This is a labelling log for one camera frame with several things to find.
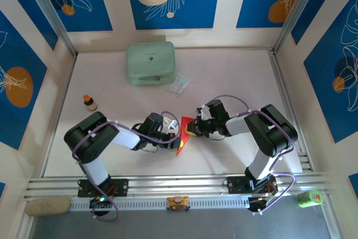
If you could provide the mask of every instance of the red paper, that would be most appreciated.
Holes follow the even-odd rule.
[[[188,118],[188,117],[182,117],[182,118],[181,118],[181,123],[180,123],[180,135],[179,135],[179,137],[180,137],[180,139],[183,141],[183,147],[185,146],[185,143],[188,141],[189,136],[190,136],[190,135],[188,135],[187,133],[185,133],[186,125],[187,125],[188,123],[190,123],[191,121],[193,121],[193,120],[195,120],[195,119],[193,119],[193,118]],[[182,149],[183,147],[180,147],[180,148],[177,149],[177,156],[178,156],[179,152],[181,152],[181,149]]]

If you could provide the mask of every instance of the floor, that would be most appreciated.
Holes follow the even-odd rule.
[[[283,197],[262,216],[246,209],[203,209],[187,213],[124,211],[114,223],[92,219],[89,212],[35,219],[30,239],[185,238],[185,239],[328,239],[331,238],[319,206],[300,208]]]
[[[97,102],[97,111],[127,126],[143,122],[151,112],[165,110],[177,117],[194,118],[197,107],[222,94],[244,99],[251,109],[273,104],[285,115],[267,51],[177,49],[176,60],[177,73],[190,81],[179,96],[168,90],[169,85],[129,85],[124,51],[80,53],[50,149],[45,177],[82,175],[63,137],[67,130],[91,114],[83,104],[85,94]],[[236,100],[222,100],[231,115],[244,109]],[[191,137],[178,157],[176,151],[133,152],[115,144],[110,144],[101,157],[112,176],[237,174],[244,172],[257,150],[252,135],[247,133],[220,142]],[[287,154],[275,170],[302,172],[297,153]]]

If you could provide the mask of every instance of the mint green case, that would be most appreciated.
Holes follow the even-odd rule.
[[[173,44],[164,41],[129,45],[126,74],[131,85],[172,83],[176,78]]]

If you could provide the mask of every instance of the bottle cap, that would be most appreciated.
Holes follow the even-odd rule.
[[[89,102],[90,99],[91,99],[91,97],[90,97],[89,95],[84,95],[84,96],[83,96],[83,100],[84,100],[85,102]]]

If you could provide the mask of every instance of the small brown bottle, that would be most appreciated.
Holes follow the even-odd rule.
[[[95,111],[97,109],[97,104],[94,102],[91,96],[84,95],[83,103],[87,106],[89,111]]]

